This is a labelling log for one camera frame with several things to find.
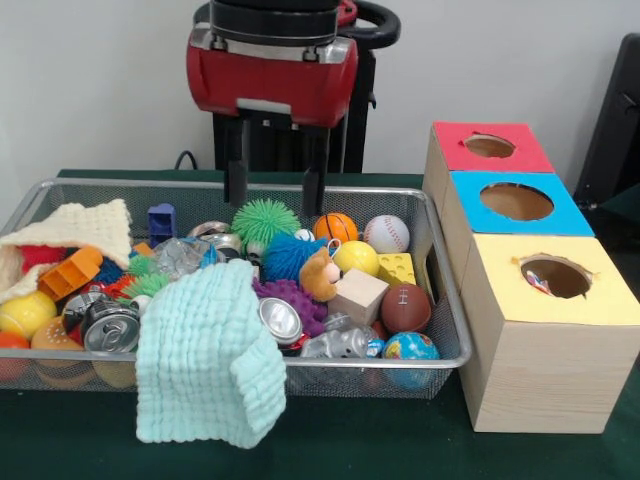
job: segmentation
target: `table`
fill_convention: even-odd
[[[220,181],[218,172],[62,171],[65,177]],[[298,183],[297,174],[252,174]],[[329,176],[330,185],[419,188],[418,175]],[[290,397],[253,450],[224,442],[145,445],[136,396],[0,391],[2,478],[640,478],[640,372],[603,435],[477,434],[453,374],[433,401]]]

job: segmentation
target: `black cable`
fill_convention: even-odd
[[[191,166],[193,167],[193,169],[198,170],[198,162],[196,161],[196,157],[194,157],[193,153],[191,153],[189,150],[185,150],[180,155],[178,155],[178,160],[176,160],[176,166],[173,167],[174,170],[180,170],[180,165],[182,165],[182,160],[184,160],[184,157],[189,157],[189,160],[191,160]]]

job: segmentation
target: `blue box lid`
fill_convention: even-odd
[[[594,236],[553,173],[467,171],[451,177],[476,233]]]

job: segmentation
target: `orange basketball ball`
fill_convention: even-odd
[[[328,213],[318,219],[313,226],[313,235],[320,239],[339,239],[342,243],[358,239],[358,227],[344,213]]]

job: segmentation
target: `wire mesh basket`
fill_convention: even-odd
[[[270,197],[302,211],[299,186],[250,185],[248,199]],[[179,235],[208,220],[229,222],[235,210],[215,183],[53,179],[35,185],[5,225],[2,235],[47,218],[66,203],[92,207],[122,198],[131,213],[135,241],[148,238],[147,210],[170,203]],[[470,356],[471,342],[433,202],[423,192],[394,188],[327,187],[325,211],[341,211],[358,225],[381,214],[396,215],[411,232],[416,281],[430,292],[434,309],[426,334],[440,360],[308,359],[286,357],[287,392],[335,397],[435,397],[452,369]],[[300,215],[304,228],[315,218]],[[135,391],[135,353],[0,349],[0,388]]]

